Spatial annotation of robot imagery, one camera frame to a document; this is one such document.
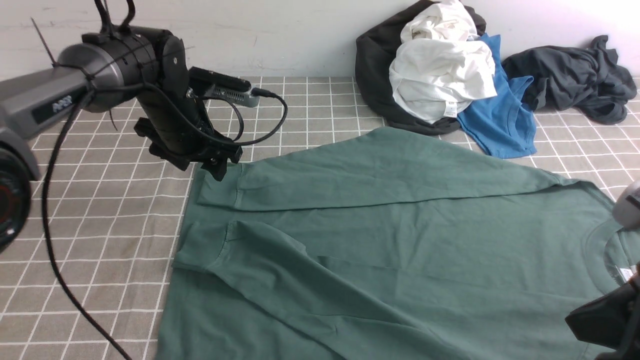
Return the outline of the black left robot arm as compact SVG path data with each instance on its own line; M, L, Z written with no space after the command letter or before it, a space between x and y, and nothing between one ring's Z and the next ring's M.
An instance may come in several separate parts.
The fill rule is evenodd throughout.
M49 69L1 82L1 248L25 226L31 182L41 173L31 139L81 110L105 113L130 100L144 111L135 133L154 157L185 171L202 163L221 180L242 148L213 129L208 98L246 105L248 80L188 68L182 39L166 29L121 26L82 35Z

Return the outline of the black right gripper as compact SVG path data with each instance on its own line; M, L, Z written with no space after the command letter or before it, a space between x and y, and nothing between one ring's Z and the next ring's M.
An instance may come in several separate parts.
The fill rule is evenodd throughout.
M565 318L576 339L611 349L597 360L640 358L640 280L635 274L614 291L573 310Z

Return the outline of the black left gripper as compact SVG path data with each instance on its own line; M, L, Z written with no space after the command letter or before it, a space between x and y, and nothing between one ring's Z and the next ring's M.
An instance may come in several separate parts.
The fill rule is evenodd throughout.
M229 162L238 164L243 150L235 140L222 135L211 125L205 100L222 98L196 97L188 84L185 92L176 95L175 87L161 89L160 85L139 76L142 85L136 97L146 117L135 123L135 133L151 141L149 152L181 171L191 163L201 163L202 168L220 182L227 173Z

